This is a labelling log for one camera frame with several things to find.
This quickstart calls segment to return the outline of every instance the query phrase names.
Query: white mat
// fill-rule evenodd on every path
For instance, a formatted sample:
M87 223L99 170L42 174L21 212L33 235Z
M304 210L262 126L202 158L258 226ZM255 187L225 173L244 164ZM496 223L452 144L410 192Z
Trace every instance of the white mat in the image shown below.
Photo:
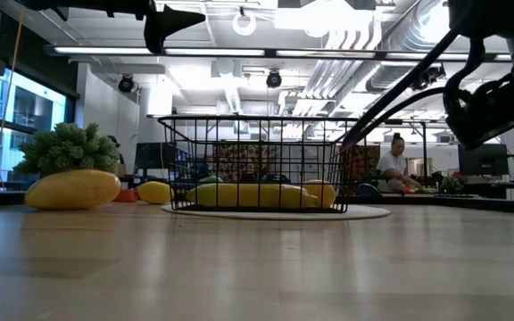
M200 210L173 210L171 205L164 205L162 209L181 215L196 215L210 218L241 218L265 220L346 220L382 218L390 215L389 210L371 208L368 206L348 205L345 213L285 213L285 212L234 212L234 211L200 211Z

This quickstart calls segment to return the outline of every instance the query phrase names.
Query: green plant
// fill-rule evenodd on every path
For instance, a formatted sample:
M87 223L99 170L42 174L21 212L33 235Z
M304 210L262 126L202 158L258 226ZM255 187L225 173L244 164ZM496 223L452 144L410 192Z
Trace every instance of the green plant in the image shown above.
M19 149L25 153L14 171L19 174L50 175L74 169L98 169L114 172L119 154L106 136L98 135L98 125L87 129L75 124L61 123L52 132L37 132L33 141L23 143Z
M446 193L457 193L463 188L463 185L456 177L444 177L441 190Z

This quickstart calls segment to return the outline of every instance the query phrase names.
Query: wooden floor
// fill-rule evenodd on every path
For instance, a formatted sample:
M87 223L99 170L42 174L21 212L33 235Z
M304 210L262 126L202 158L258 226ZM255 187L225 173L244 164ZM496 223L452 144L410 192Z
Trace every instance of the wooden floor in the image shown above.
M513 320L514 214L175 217L0 210L0 320Z

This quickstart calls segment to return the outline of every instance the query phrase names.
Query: wire basket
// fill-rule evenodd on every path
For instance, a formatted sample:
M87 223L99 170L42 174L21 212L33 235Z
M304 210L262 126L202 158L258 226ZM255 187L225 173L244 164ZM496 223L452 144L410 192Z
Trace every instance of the wire basket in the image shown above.
M346 212L354 119L182 116L164 126L174 210Z

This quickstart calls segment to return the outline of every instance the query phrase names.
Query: yellow fruit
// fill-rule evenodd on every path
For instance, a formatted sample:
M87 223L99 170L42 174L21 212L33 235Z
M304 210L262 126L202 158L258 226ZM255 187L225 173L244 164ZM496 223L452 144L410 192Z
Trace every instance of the yellow fruit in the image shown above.
M220 207L299 209L319 206L319 200L315 196L308 195L300 187L291 185L218 184L218 186L216 187L216 184L197 186L187 193L186 198L198 205L209 207L215 207L216 201ZM239 205L237 205L237 195L239 195Z
M137 190L140 200L151 204L165 204L174 195L168 184L160 182L145 182Z
M327 181L310 180L304 182L303 188L307 190L310 195L317 196L322 199L322 208L327 209L335 203L336 191L335 188Z
M114 174L79 169L39 179L25 193L25 203L39 210L86 210L112 201L119 192Z

